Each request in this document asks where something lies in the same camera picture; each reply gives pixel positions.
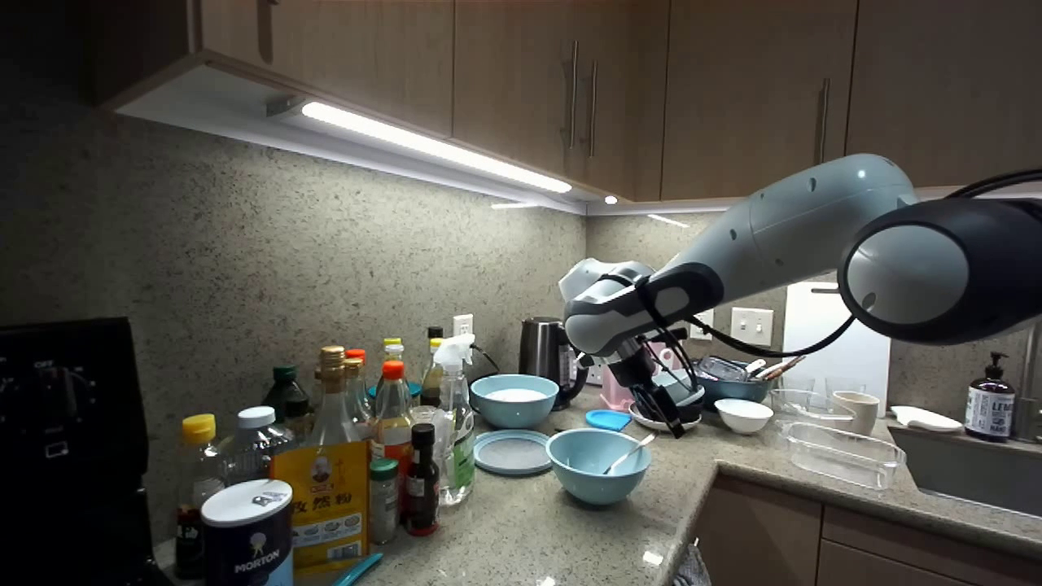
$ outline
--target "can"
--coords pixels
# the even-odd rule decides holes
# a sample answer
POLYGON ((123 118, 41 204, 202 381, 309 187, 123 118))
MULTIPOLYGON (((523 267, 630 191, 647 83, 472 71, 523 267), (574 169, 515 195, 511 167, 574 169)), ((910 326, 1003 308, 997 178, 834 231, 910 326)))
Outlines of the can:
POLYGON ((253 480, 202 506, 208 586, 295 586, 295 487, 253 480))

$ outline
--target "sink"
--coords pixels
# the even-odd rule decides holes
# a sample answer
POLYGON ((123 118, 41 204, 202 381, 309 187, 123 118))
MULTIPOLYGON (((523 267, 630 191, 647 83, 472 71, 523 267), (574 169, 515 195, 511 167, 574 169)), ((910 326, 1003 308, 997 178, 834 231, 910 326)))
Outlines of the sink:
POLYGON ((923 493, 1042 516, 1042 446, 932 435, 889 427, 923 493))

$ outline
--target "white bowl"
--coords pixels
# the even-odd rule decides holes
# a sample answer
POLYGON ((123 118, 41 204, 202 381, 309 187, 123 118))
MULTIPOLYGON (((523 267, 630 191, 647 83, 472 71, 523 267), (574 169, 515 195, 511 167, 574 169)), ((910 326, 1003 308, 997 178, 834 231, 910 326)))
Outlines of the white bowl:
POLYGON ((774 416, 772 406, 755 399, 717 399, 717 412, 732 434, 762 434, 774 416))

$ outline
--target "cutting board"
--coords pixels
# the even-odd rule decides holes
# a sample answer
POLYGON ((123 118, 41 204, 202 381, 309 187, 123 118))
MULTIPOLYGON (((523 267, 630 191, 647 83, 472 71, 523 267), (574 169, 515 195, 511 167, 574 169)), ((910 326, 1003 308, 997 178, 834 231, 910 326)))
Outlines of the cutting board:
MULTIPOLYGON (((804 349, 831 336, 850 308, 834 279, 803 279, 785 290, 785 349, 804 349)), ((808 354, 791 376, 811 379, 859 379, 871 393, 881 397, 881 412, 885 412, 889 384, 889 340, 853 321, 834 346, 808 354)))

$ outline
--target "wall outlet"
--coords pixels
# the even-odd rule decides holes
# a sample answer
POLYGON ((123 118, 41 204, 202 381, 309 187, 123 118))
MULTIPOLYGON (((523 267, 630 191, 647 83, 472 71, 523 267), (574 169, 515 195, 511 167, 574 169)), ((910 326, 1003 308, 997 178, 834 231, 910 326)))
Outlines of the wall outlet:
MULTIPOLYGON (((696 318, 701 318, 703 326, 710 326, 710 329, 717 326, 717 321, 713 321, 713 308, 696 313, 696 318)), ((687 326, 687 340, 710 341, 713 336, 691 321, 691 326, 687 326)))
POLYGON ((729 308, 729 336, 745 346, 772 346, 772 308, 732 307, 729 308))
POLYGON ((453 317, 453 336, 477 331, 477 317, 472 313, 457 313, 453 317))

